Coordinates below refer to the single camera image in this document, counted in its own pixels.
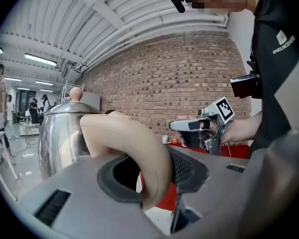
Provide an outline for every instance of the chair leg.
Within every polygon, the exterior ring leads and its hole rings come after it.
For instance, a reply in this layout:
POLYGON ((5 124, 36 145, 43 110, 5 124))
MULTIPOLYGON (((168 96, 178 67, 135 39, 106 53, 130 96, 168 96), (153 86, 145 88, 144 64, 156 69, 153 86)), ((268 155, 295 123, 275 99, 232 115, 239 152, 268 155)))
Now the chair leg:
POLYGON ((11 161, 10 161, 10 158, 9 158, 9 155, 8 155, 8 150, 6 149, 6 145, 5 145, 5 141, 4 141, 4 137, 1 138, 1 141, 2 141, 2 145, 3 145, 3 152, 4 152, 4 155, 5 155, 5 159, 6 161, 8 162, 9 164, 9 167, 10 167, 10 170, 13 174, 13 176, 15 177, 15 179, 19 179, 18 176, 16 175, 15 171, 14 171, 14 168, 11 164, 11 161))
POLYGON ((5 183, 5 181, 4 181, 4 179, 3 179, 2 175, 1 175, 1 173, 0 173, 0 181, 1 181, 1 183, 3 184, 5 190, 8 192, 8 194, 12 197, 12 199, 13 199, 14 201, 16 201, 17 198, 14 196, 14 194, 13 194, 13 193, 11 192, 11 190, 8 188, 8 186, 7 186, 7 184, 5 183))

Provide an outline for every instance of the white floor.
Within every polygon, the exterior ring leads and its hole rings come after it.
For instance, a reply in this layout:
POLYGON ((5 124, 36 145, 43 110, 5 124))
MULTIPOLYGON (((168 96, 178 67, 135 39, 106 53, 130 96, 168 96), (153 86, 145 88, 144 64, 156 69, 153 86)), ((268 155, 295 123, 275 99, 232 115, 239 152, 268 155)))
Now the white floor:
MULTIPOLYGON (((15 125, 15 132, 18 132, 17 125, 15 125)), ((18 198, 16 204, 18 204, 29 191, 42 183, 38 164, 38 139, 38 135, 35 135, 31 137, 28 136, 27 139, 22 136, 19 139, 13 138, 9 141, 11 152, 13 155, 16 155, 16 166, 13 168, 19 177, 18 180, 15 180, 6 161, 0 166, 0 172, 5 182, 18 198)), ((0 188, 2 189, 2 193, 9 197, 1 183, 0 188)), ((141 182, 138 180, 137 191, 139 192, 141 189, 141 182)), ((145 211, 145 215, 162 233, 165 235, 170 234, 169 230, 172 221, 171 211, 154 207, 145 211)))

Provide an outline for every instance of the metal lid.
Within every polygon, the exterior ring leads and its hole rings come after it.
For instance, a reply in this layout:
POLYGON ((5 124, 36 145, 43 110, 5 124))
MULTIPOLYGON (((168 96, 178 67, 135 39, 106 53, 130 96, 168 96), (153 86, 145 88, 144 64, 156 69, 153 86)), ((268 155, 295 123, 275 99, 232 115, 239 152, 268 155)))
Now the metal lid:
POLYGON ((83 96, 83 92, 80 88, 73 88, 70 91, 70 102, 57 105, 53 107, 49 115, 51 114, 68 114, 68 113, 83 113, 83 114, 100 114, 100 111, 93 106, 80 102, 83 96))

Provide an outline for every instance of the beige curved object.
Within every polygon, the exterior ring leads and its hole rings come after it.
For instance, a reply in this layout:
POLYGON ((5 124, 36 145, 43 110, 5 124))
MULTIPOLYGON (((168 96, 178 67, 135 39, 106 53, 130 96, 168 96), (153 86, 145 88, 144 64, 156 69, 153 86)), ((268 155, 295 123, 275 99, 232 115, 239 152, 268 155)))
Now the beige curved object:
POLYGON ((144 177, 144 210, 162 200, 171 182, 172 163, 168 150, 149 128, 119 112, 85 115, 80 125, 92 157, 109 154, 111 148, 138 164, 144 177))
POLYGON ((69 95, 72 102, 79 102, 83 97, 83 91, 78 87, 74 87, 70 90, 69 95))

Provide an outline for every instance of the white stool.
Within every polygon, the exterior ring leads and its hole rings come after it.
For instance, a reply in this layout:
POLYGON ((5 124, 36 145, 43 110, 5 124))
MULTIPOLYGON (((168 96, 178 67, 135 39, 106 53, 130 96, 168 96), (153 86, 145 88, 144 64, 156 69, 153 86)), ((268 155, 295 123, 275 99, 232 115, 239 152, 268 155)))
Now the white stool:
MULTIPOLYGON (((17 175, 16 175, 16 173, 15 173, 13 167, 12 167, 10 158, 9 158, 9 156, 8 156, 8 151, 7 151, 7 149, 6 149, 6 145, 5 145, 5 141, 4 141, 4 137, 3 137, 3 135, 4 135, 4 132, 3 132, 3 131, 0 131, 0 140, 2 141, 2 145, 3 145, 3 155, 4 155, 5 160, 6 160, 6 161, 8 162, 8 164, 9 164, 9 167, 10 167, 10 169, 11 169, 12 174, 14 175, 15 179, 17 180, 17 179, 19 179, 19 178, 17 177, 17 175)), ((0 180, 1 180, 1 183, 3 184, 5 190, 9 193, 9 195, 12 197, 12 199, 13 199, 14 201, 16 201, 17 198, 14 196, 14 194, 13 194, 13 193, 11 192, 11 190, 8 188, 7 184, 4 182, 4 179, 3 179, 2 175, 1 175, 1 173, 0 173, 0 180)))

